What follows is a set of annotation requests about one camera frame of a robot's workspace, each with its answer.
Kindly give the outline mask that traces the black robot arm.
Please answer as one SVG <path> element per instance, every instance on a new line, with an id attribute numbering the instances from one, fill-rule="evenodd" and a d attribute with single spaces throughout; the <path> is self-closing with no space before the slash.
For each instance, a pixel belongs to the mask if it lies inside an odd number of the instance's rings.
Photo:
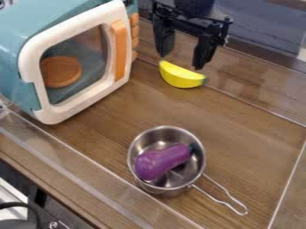
<path id="1" fill-rule="evenodd" d="M 192 66 L 200 70 L 211 61 L 216 48 L 227 43 L 232 17 L 215 7 L 215 0 L 152 0 L 152 34 L 155 49 L 165 57 L 175 47 L 177 31 L 197 38 Z"/>

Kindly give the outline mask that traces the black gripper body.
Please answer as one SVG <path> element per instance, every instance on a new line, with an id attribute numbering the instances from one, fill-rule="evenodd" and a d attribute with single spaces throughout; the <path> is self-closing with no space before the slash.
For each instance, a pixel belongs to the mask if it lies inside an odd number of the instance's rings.
<path id="1" fill-rule="evenodd" d="M 160 18 L 171 23 L 175 32 L 181 31 L 195 37 L 217 36 L 219 46 L 223 46 L 232 17 L 213 4 L 213 1 L 152 1 L 152 23 L 153 18 Z"/>

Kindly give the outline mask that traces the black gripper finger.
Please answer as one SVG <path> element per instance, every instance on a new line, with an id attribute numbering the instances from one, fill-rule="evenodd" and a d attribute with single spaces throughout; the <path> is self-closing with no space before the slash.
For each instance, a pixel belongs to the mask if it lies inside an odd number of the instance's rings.
<path id="1" fill-rule="evenodd" d="M 200 70 L 205 63 L 211 61 L 220 39 L 217 36 L 201 35 L 193 49 L 192 66 Z"/>
<path id="2" fill-rule="evenodd" d="M 160 57 L 165 57 L 172 52 L 175 45 L 175 30 L 171 23 L 160 18 L 153 18 L 152 33 L 156 52 Z"/>

